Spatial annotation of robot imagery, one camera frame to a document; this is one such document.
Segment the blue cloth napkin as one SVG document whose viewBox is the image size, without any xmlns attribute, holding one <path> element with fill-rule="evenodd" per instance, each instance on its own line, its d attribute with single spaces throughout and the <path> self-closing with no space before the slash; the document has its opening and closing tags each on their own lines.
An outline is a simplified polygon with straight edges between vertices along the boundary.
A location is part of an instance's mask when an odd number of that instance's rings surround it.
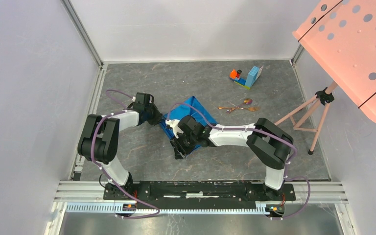
<svg viewBox="0 0 376 235">
<path fill-rule="evenodd" d="M 159 123 L 161 129 L 169 138 L 169 141 L 172 137 L 174 137 L 174 134 L 172 130 L 165 124 L 166 118 L 181 120 L 183 117 L 191 115 L 197 122 L 201 123 L 204 126 L 206 126 L 208 122 L 212 125 L 218 124 L 218 122 L 211 116 L 211 114 L 197 100 L 196 97 L 192 96 L 185 100 L 184 103 L 185 105 L 178 105 L 170 112 L 164 114 L 163 119 Z"/>
</svg>

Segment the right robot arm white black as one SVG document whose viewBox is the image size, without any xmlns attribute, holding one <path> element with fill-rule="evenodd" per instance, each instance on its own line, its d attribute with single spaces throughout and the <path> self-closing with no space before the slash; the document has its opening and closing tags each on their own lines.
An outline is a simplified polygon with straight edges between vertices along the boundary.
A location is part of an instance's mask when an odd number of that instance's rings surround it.
<svg viewBox="0 0 376 235">
<path fill-rule="evenodd" d="M 243 126 L 202 125 L 187 115 L 181 120 L 165 121 L 172 130 L 171 144 L 181 157 L 196 147 L 242 146 L 248 147 L 265 165 L 263 194 L 275 200 L 283 193 L 285 167 L 291 154 L 296 152 L 293 138 L 265 118 Z"/>
</svg>

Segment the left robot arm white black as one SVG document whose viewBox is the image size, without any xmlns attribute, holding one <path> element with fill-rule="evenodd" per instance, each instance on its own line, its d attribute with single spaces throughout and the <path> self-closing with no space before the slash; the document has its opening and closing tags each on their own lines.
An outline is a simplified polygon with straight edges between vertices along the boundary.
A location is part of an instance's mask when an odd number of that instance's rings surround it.
<svg viewBox="0 0 376 235">
<path fill-rule="evenodd" d="M 90 114 L 86 118 L 77 152 L 104 173 L 109 184 L 116 186 L 115 192 L 121 199 L 131 198 L 135 188 L 131 173 L 117 158 L 119 133 L 145 122 L 159 124 L 162 116 L 154 104 L 153 95 L 137 93 L 122 111 L 107 115 Z"/>
</svg>

